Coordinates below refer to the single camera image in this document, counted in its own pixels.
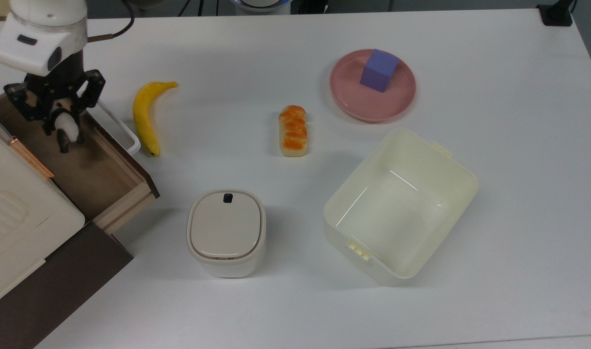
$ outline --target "container handle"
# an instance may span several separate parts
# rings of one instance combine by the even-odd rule
[[[363,260],[368,261],[371,259],[371,254],[366,252],[364,248],[360,247],[355,241],[349,240],[347,243],[347,247],[351,249],[351,251],[355,252],[358,256],[362,257]]]
[[[452,153],[449,152],[448,150],[446,150],[443,146],[441,146],[435,142],[431,142],[431,146],[433,146],[433,148],[435,148],[438,152],[446,155],[449,158],[452,158]]]

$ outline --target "small white container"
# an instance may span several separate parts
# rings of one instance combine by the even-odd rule
[[[187,221],[192,256],[222,278],[253,272],[265,251],[265,235],[265,208],[244,190],[205,192],[192,205]]]

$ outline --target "black button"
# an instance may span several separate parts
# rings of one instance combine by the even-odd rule
[[[54,69],[61,62],[61,58],[63,57],[63,50],[60,47],[56,47],[54,53],[49,56],[48,60],[48,70]]]
[[[20,34],[20,36],[17,37],[17,41],[23,42],[24,44],[28,44],[30,46],[36,45],[36,38],[27,37],[22,34]]]

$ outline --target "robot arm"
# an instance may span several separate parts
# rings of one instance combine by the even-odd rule
[[[84,71],[87,43],[84,0],[10,0],[11,13],[0,33],[0,63],[27,73],[24,82],[4,87],[27,121],[42,121],[56,131],[60,151],[82,143],[80,113],[93,108],[105,80]],[[87,82],[81,96],[78,90]]]
[[[10,0],[0,63],[39,77],[87,43],[84,0]]]

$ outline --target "foam cube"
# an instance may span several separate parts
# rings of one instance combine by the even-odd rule
[[[374,49],[362,71],[360,84],[385,92],[392,75],[399,64],[399,58],[390,53]]]

